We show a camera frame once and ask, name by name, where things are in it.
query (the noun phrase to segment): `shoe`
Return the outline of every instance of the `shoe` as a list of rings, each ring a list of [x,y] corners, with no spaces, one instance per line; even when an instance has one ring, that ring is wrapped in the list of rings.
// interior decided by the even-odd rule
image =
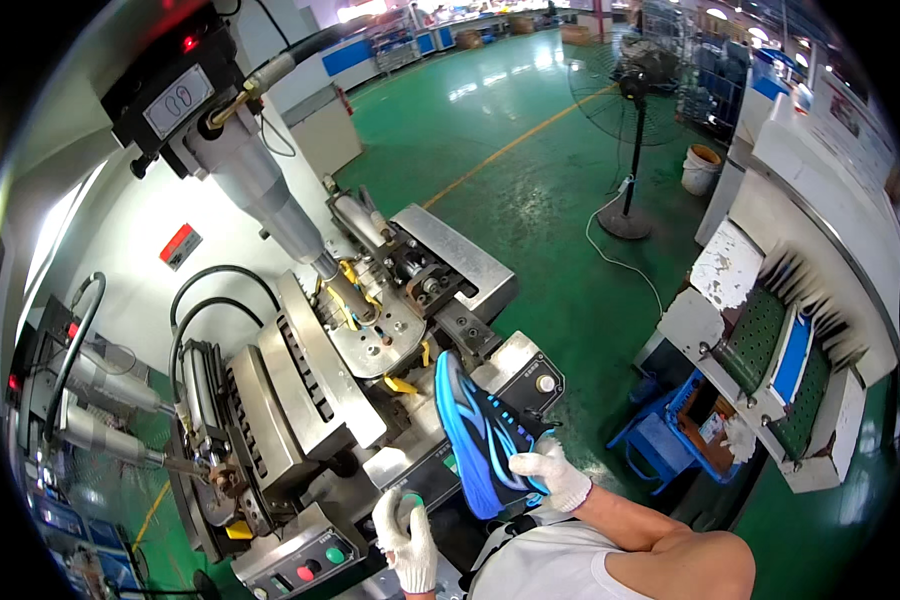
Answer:
[[[450,350],[436,359],[436,412],[456,458],[456,474],[466,504],[477,519],[493,519],[513,502],[540,503],[549,494],[533,477],[510,470],[510,457],[532,452],[537,441],[553,432],[550,424],[519,414],[499,398],[481,390]]]

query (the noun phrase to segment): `ceiling light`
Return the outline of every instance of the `ceiling light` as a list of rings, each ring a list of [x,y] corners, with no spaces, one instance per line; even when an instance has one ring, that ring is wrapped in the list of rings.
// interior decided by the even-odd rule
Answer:
[[[767,33],[765,33],[764,30],[760,29],[759,27],[751,27],[747,29],[746,32],[764,42],[770,41],[770,39],[767,37]]]

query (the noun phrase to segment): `fan base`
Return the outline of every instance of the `fan base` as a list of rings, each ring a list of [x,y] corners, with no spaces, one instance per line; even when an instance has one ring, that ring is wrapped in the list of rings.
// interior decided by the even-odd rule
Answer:
[[[642,240],[650,235],[650,221],[636,206],[630,205],[624,214],[623,202],[613,202],[597,213],[597,223],[608,234],[623,240]]]

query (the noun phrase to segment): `hydraulic hose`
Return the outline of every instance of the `hydraulic hose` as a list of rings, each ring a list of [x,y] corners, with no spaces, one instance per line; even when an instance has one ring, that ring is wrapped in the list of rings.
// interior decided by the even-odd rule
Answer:
[[[214,297],[208,297],[204,300],[201,300],[196,303],[187,314],[183,316],[183,319],[180,320],[180,327],[173,334],[173,344],[169,349],[169,365],[167,366],[167,375],[169,376],[169,390],[170,397],[173,400],[173,405],[177,406],[180,404],[180,395],[177,390],[177,363],[178,363],[178,354],[180,352],[180,345],[183,341],[183,334],[187,330],[187,326],[190,325],[190,322],[197,316],[199,312],[204,310],[207,306],[214,305],[229,305],[235,306],[239,308],[243,313],[253,320],[253,323],[257,324],[258,328],[264,327],[264,321],[260,320],[259,317],[253,314],[253,311],[247,306],[241,304],[237,300],[232,297],[224,297],[222,295],[215,295]]]
[[[90,324],[97,315],[97,309],[100,308],[100,303],[104,300],[104,292],[107,291],[107,277],[99,270],[91,274],[76,288],[73,300],[70,303],[72,310],[81,301],[84,297],[84,292],[93,282],[97,282],[96,295],[93,296],[86,314],[83,315],[83,320],[80,321],[79,327],[76,328],[70,347],[67,348],[67,354],[63,357],[63,364],[60,365],[60,372],[56,374],[56,382],[53,384],[53,395],[49,400],[47,420],[43,426],[43,439],[47,443],[54,438],[54,430],[57,427],[57,414],[60,412],[60,401],[63,399],[63,388],[67,385],[67,379],[70,378],[70,370],[73,368],[74,361],[77,360],[77,355],[81,351],[81,344],[84,343],[87,330],[90,329]]]
[[[169,330],[171,332],[177,333],[177,308],[180,305],[180,300],[183,298],[183,295],[187,293],[187,290],[189,290],[195,283],[199,282],[208,275],[224,272],[239,273],[251,278],[254,282],[260,284],[260,287],[264,289],[264,292],[266,292],[266,295],[270,298],[270,302],[273,303],[273,308],[279,312],[280,302],[277,301],[276,295],[270,289],[270,286],[267,285],[266,282],[264,282],[263,278],[261,278],[260,275],[250,269],[241,267],[239,265],[216,265],[213,267],[207,267],[203,270],[199,270],[192,277],[187,279],[186,283],[180,286],[180,289],[176,291],[176,295],[173,297],[173,302],[171,302],[169,305]]]

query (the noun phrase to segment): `cardboard box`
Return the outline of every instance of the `cardboard box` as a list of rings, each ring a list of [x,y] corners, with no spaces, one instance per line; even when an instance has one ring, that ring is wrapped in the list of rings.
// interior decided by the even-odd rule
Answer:
[[[484,41],[480,37],[480,31],[470,29],[456,34],[456,45],[464,50],[469,48],[483,48]]]
[[[590,30],[583,25],[564,23],[560,25],[560,38],[565,44],[588,46],[590,45]]]
[[[512,16],[507,20],[515,34],[532,34],[535,31],[534,18],[531,16]]]

